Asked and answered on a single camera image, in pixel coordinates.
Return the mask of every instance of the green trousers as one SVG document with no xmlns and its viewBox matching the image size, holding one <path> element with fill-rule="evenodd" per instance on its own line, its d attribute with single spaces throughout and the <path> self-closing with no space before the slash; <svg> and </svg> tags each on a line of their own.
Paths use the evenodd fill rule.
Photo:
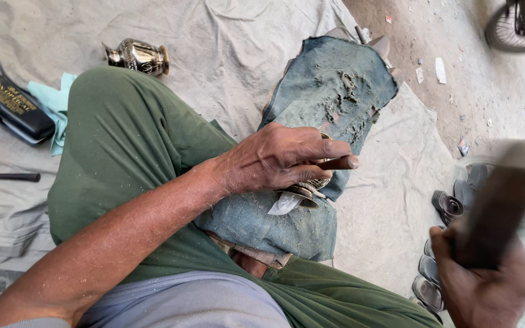
<svg viewBox="0 0 525 328">
<path fill-rule="evenodd" d="M 48 195 L 56 243 L 236 145 L 157 79 L 123 68 L 83 73 L 72 85 L 68 108 L 60 170 Z M 194 270 L 254 281 L 293 327 L 439 327 L 432 315 L 402 296 L 313 261 L 293 258 L 283 269 L 254 278 L 193 223 L 123 282 Z"/>
</svg>

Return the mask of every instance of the man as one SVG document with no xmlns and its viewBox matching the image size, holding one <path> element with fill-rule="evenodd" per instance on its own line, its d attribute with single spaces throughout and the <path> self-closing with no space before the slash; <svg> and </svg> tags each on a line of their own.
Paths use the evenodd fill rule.
<svg viewBox="0 0 525 328">
<path fill-rule="evenodd" d="M 192 223 L 221 198 L 331 176 L 351 155 L 315 128 L 268 124 L 237 144 L 157 79 L 83 73 L 50 194 L 59 244 L 0 296 L 9 327 L 438 327 L 426 310 L 334 268 L 281 270 L 234 260 Z M 525 309 L 525 250 L 499 272 L 470 272 L 431 229 L 443 298 L 457 327 L 514 327 Z"/>
</svg>

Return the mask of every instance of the screwdriver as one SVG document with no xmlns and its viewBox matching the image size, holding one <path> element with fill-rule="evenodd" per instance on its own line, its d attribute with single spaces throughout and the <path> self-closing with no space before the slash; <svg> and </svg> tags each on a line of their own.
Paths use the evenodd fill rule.
<svg viewBox="0 0 525 328">
<path fill-rule="evenodd" d="M 322 170 L 355 170 L 360 166 L 356 155 L 348 155 L 317 164 Z"/>
<path fill-rule="evenodd" d="M 39 173 L 0 173 L 0 180 L 40 181 Z"/>
</svg>

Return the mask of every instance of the brass pot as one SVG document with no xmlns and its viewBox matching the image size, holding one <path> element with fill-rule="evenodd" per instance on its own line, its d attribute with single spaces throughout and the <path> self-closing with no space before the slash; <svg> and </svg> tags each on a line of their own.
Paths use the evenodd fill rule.
<svg viewBox="0 0 525 328">
<path fill-rule="evenodd" d="M 150 75 L 169 73 L 169 57 L 163 45 L 156 48 L 130 38 L 123 40 L 117 50 L 107 47 L 105 43 L 102 45 L 105 47 L 106 60 L 111 66 L 125 67 Z"/>
</svg>

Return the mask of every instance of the hand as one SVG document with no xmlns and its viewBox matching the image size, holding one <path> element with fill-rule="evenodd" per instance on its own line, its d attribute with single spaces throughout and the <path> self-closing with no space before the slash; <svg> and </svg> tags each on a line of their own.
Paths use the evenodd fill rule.
<svg viewBox="0 0 525 328">
<path fill-rule="evenodd" d="M 515 327 L 525 310 L 525 249 L 515 238 L 498 271 L 466 270 L 450 256 L 451 224 L 430 229 L 441 293 L 457 328 Z"/>
<path fill-rule="evenodd" d="M 215 158 L 230 193 L 280 189 L 309 179 L 329 179 L 330 170 L 314 161 L 352 155 L 344 141 L 322 139 L 312 127 L 288 128 L 269 123 Z"/>
</svg>

